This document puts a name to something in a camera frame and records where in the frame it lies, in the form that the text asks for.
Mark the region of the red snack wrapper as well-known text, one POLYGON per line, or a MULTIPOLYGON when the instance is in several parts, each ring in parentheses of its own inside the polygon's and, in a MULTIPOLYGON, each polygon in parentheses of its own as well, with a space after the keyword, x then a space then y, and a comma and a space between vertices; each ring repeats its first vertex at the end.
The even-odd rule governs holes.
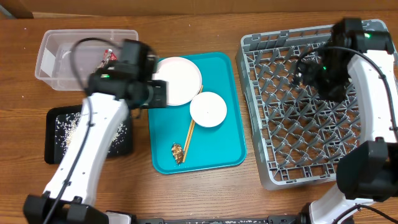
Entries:
POLYGON ((117 61, 117 56, 114 54, 112 49, 106 49, 104 51, 103 59, 96 67, 99 68, 111 68, 114 67, 114 63, 117 61))

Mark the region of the white bowl with rice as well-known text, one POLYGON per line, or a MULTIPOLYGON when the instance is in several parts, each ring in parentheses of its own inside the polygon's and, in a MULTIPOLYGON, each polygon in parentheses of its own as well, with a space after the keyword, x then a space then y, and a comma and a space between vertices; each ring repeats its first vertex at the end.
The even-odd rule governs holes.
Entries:
POLYGON ((204 128, 213 128, 221 124, 227 112, 224 99, 209 91, 198 94, 190 103, 190 116, 196 124, 204 128))

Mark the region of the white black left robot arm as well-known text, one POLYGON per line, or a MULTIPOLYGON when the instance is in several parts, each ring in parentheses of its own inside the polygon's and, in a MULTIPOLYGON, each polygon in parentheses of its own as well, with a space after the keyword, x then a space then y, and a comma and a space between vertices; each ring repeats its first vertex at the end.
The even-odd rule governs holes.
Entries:
POLYGON ((72 74, 85 92, 80 120, 67 153, 40 196, 28 195, 28 223, 137 223, 135 215, 95 209, 103 164, 121 122, 134 109, 165 108, 167 83, 154 80, 158 56, 147 44, 125 39, 116 60, 97 68, 83 83, 75 63, 81 39, 71 48, 72 74))

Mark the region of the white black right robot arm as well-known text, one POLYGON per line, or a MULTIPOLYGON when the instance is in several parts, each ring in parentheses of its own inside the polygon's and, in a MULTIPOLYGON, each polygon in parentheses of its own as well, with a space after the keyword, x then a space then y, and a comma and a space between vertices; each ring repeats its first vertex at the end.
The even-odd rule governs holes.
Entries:
POLYGON ((360 144, 342 157, 336 184, 309 203, 299 223, 352 223, 353 214, 372 210, 397 196, 397 85, 390 33, 364 29, 358 18, 344 18, 315 52, 320 62, 297 60, 293 84, 310 85, 320 97, 340 103, 349 85, 356 90, 360 144))

